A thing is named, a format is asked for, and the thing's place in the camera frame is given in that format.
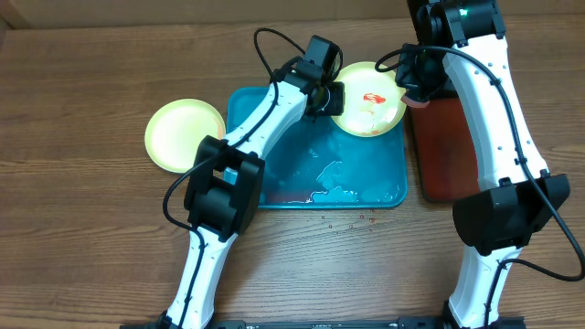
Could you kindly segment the teal plastic tray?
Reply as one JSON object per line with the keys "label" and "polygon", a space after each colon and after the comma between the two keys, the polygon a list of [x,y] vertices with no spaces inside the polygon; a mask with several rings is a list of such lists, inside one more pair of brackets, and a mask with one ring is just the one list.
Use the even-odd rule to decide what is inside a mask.
{"label": "teal plastic tray", "polygon": [[260,208],[390,208],[409,190],[403,126],[375,137],[303,118],[265,159]]}

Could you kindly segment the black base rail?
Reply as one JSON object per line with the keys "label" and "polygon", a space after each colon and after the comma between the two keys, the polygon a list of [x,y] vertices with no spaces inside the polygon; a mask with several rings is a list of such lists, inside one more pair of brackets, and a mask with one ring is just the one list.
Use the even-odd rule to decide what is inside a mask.
{"label": "black base rail", "polygon": [[[120,325],[122,329],[155,329],[166,328],[162,321],[147,324]],[[412,317],[403,316],[392,321],[343,321],[343,322],[276,322],[250,323],[244,321],[212,321],[206,329],[439,329],[455,328],[444,323],[439,316]],[[491,324],[490,328],[526,329],[522,317],[504,318],[499,324]]]}

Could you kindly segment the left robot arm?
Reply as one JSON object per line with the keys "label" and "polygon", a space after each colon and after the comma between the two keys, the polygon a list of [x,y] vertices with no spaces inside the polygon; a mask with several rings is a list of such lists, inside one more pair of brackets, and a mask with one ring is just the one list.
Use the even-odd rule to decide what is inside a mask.
{"label": "left robot arm", "polygon": [[170,185],[164,199],[187,184],[186,222],[167,220],[189,233],[189,250],[177,294],[157,328],[205,328],[213,317],[218,282],[229,250],[255,217],[265,158],[304,116],[336,116],[344,107],[341,48],[313,36],[307,48],[268,71],[264,99],[231,133],[205,137],[193,166]]}

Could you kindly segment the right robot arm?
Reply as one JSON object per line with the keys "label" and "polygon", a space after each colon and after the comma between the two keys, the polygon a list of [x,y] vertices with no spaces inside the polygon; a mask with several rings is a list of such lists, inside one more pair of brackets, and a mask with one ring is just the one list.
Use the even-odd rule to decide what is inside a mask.
{"label": "right robot arm", "polygon": [[478,173],[478,192],[452,208],[463,263],[439,327],[520,328],[497,310],[505,280],[533,234],[558,216],[568,178],[549,172],[527,129],[498,4],[411,1],[409,12],[417,43],[399,51],[396,82],[416,102],[458,96]]}

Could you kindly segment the black red-lined tray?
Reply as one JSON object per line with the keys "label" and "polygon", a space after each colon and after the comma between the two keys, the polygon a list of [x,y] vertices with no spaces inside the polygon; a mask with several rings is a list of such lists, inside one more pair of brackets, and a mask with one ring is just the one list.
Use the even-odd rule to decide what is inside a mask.
{"label": "black red-lined tray", "polygon": [[452,203],[480,192],[472,137],[458,98],[409,108],[421,191],[433,203]]}

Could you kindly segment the yellow-green plate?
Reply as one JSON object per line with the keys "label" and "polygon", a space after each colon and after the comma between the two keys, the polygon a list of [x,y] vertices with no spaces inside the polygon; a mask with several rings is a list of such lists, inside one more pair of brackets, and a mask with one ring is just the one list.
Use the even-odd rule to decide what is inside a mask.
{"label": "yellow-green plate", "polygon": [[195,161],[197,148],[209,136],[221,139],[223,117],[209,103],[196,99],[171,101],[148,122],[144,145],[151,160],[162,169],[183,174]]}
{"label": "yellow-green plate", "polygon": [[371,61],[343,68],[336,82],[344,83],[344,109],[333,116],[344,132],[358,137],[376,137],[392,130],[402,119],[406,90],[395,82],[394,71],[378,72]]}

